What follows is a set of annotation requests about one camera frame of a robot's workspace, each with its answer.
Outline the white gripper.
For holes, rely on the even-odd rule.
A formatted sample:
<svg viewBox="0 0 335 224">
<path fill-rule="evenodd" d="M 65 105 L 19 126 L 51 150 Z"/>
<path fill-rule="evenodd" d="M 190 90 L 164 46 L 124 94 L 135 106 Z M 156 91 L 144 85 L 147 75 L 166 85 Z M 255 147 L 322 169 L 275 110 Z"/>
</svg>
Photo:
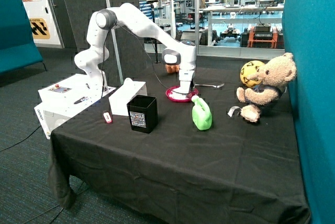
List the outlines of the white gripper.
<svg viewBox="0 0 335 224">
<path fill-rule="evenodd" d="M 193 87 L 192 81 L 194 78 L 194 70 L 179 70 L 179 81 L 180 87 L 179 92 L 182 94 L 188 94 Z"/>
</svg>

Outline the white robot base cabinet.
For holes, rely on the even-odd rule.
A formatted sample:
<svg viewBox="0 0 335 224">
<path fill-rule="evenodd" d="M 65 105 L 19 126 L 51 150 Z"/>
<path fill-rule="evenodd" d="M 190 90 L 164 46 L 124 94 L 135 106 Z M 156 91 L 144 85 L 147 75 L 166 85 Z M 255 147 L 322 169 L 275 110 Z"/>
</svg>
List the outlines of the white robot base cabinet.
<svg viewBox="0 0 335 224">
<path fill-rule="evenodd" d="M 74 74 L 38 90 L 42 102 L 35 106 L 34 110 L 46 138 L 50 138 L 52 130 L 61 126 L 115 89 L 115 87 L 108 86 L 101 93 L 97 87 L 89 83 L 87 75 Z M 75 101 L 82 97 L 88 97 L 88 100 L 74 104 Z"/>
</svg>

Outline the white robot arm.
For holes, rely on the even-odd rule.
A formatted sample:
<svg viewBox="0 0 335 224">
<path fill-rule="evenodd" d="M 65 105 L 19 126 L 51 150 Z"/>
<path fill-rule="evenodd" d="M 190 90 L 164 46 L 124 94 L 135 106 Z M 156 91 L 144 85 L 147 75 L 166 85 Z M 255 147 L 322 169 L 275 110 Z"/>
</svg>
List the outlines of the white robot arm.
<svg viewBox="0 0 335 224">
<path fill-rule="evenodd" d="M 90 47 L 75 56 L 75 64 L 88 76 L 90 90 L 102 91 L 107 84 L 98 65 L 108 59 L 105 47 L 108 32 L 126 26 L 138 37 L 154 38 L 164 44 L 162 60 L 167 65 L 179 66 L 179 88 L 174 91 L 189 94 L 194 88 L 196 69 L 196 46 L 189 40 L 177 41 L 150 20 L 137 7 L 124 3 L 94 12 L 90 18 L 86 40 Z"/>
</svg>

